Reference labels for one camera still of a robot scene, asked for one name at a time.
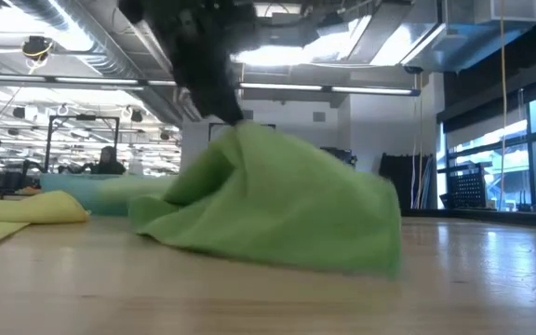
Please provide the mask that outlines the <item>teal plastic bin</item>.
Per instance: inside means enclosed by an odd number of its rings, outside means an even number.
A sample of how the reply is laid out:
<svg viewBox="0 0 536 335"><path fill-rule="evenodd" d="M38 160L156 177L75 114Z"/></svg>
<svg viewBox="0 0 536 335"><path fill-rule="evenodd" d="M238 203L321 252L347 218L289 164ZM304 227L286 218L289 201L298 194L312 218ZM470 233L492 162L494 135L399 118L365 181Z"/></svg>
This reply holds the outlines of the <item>teal plastic bin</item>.
<svg viewBox="0 0 536 335"><path fill-rule="evenodd" d="M141 195L162 194L176 176L43 174L43 192L63 191L94 216L126 217L128 202Z"/></svg>

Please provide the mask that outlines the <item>black aluminium table frame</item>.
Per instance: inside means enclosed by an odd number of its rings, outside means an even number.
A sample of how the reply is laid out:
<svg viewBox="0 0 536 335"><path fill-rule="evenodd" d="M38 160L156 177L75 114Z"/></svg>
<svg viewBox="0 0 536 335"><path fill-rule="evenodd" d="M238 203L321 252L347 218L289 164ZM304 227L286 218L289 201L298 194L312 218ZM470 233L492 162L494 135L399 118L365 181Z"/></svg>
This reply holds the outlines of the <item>black aluminium table frame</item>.
<svg viewBox="0 0 536 335"><path fill-rule="evenodd" d="M463 219L536 227L535 212L501 212L474 209L402 209L403 217Z"/></svg>

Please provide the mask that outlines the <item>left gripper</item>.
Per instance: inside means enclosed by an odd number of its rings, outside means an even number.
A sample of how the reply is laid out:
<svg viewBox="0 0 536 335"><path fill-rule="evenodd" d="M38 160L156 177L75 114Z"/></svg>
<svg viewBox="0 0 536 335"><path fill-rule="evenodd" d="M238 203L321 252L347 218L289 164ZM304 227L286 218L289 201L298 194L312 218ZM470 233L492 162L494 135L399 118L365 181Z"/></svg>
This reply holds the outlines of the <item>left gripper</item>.
<svg viewBox="0 0 536 335"><path fill-rule="evenodd" d="M237 125L244 115L235 95L231 56L257 45L257 11L237 0L118 0L137 25L146 23L167 56L174 80L192 94L203 117Z"/></svg>

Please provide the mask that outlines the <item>round silver air duct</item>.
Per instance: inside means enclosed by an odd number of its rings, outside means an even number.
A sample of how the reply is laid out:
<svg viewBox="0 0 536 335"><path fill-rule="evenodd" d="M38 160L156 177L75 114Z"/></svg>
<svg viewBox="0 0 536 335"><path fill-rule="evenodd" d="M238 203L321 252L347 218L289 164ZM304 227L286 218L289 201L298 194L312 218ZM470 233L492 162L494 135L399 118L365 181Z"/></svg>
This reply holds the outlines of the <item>round silver air duct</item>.
<svg viewBox="0 0 536 335"><path fill-rule="evenodd" d="M86 51L99 53L99 56L82 56L82 62L103 77L144 78L144 73L78 0L9 1L25 14L50 25L58 32L76 33L80 42L89 42Z"/></svg>

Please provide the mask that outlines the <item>long ceiling strip light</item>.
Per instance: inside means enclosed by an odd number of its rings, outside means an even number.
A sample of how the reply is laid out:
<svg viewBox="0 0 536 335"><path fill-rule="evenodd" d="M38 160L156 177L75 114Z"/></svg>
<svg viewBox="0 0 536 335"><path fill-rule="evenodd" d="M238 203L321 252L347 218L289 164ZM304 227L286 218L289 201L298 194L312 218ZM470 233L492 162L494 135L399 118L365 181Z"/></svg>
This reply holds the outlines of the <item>long ceiling strip light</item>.
<svg viewBox="0 0 536 335"><path fill-rule="evenodd" d="M172 80L118 79L98 77L71 77L32 74L0 74L0 86L11 87L94 87L96 89L143 90L145 87L177 87ZM269 84L240 82L235 89L286 90L321 93L345 93L361 95L416 97L421 91L416 88L396 87L344 87L295 84Z"/></svg>

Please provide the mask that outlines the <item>large yellow microfiber towel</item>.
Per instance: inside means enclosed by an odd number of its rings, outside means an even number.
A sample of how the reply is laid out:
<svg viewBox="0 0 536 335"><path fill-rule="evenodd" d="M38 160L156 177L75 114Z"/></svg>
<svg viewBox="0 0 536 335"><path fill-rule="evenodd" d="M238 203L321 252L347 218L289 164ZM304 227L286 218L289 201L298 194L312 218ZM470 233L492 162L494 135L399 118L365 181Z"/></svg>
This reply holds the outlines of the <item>large yellow microfiber towel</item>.
<svg viewBox="0 0 536 335"><path fill-rule="evenodd" d="M41 193L20 200L0 200L0 241L31 224L83 223L88 212L63 191Z"/></svg>

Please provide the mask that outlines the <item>black perforated crate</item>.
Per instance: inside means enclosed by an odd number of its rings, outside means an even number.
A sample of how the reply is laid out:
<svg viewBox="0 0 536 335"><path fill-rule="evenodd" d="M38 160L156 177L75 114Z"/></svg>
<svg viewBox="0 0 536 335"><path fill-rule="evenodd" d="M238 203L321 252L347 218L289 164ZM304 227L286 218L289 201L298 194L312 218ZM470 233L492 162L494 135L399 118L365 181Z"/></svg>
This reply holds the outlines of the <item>black perforated crate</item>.
<svg viewBox="0 0 536 335"><path fill-rule="evenodd" d="M462 172L449 178L450 208L484 208L487 203L486 184L481 172Z"/></svg>

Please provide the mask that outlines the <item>rectangular silver air duct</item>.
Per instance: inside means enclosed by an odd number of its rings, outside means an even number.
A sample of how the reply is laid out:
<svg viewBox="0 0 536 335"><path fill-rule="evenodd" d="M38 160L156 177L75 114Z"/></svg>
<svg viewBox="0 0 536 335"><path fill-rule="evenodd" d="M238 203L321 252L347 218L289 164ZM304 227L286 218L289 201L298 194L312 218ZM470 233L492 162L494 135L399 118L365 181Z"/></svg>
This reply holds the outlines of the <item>rectangular silver air duct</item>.
<svg viewBox="0 0 536 335"><path fill-rule="evenodd" d="M346 60L459 72L536 25L536 0L374 0Z"/></svg>

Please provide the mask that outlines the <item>person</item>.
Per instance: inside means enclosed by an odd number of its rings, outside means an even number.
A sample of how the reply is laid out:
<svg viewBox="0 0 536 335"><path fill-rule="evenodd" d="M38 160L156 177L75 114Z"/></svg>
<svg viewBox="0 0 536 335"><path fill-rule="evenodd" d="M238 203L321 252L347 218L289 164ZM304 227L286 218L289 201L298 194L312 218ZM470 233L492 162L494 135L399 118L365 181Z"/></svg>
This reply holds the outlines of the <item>person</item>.
<svg viewBox="0 0 536 335"><path fill-rule="evenodd" d="M123 175L125 167L117 160L116 149L106 146L101 149L100 159L97 164L90 167L92 174Z"/></svg>

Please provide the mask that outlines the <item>dark equipment cabinet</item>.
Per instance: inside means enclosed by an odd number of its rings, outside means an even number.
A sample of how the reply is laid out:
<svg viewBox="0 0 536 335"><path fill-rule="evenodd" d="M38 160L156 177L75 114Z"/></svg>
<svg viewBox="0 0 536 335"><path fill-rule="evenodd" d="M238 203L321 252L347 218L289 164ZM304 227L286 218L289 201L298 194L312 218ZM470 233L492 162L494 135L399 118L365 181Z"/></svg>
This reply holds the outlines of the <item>dark equipment cabinet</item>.
<svg viewBox="0 0 536 335"><path fill-rule="evenodd" d="M350 150L343 150L334 147L322 147L322 150L332 154L343 163L356 168L357 157Z"/></svg>

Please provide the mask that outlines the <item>black folding panel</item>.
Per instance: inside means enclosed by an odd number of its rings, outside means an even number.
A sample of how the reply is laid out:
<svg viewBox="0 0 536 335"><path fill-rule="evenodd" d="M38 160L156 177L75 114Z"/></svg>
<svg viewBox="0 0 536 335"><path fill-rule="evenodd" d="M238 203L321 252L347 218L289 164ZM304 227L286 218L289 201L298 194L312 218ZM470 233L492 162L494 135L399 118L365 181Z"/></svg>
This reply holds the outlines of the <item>black folding panel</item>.
<svg viewBox="0 0 536 335"><path fill-rule="evenodd" d="M378 173L395 186L399 206L434 209L434 156L382 154Z"/></svg>

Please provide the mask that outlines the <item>green microfiber towel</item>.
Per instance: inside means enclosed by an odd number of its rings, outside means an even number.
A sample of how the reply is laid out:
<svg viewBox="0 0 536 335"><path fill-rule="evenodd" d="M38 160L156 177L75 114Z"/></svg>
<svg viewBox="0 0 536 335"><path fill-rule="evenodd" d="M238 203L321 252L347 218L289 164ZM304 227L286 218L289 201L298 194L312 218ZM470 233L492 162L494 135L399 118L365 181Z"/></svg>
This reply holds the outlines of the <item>green microfiber towel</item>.
<svg viewBox="0 0 536 335"><path fill-rule="evenodd" d="M160 195L128 205L134 231L174 248L318 271L395 275L394 185L267 126L226 128Z"/></svg>

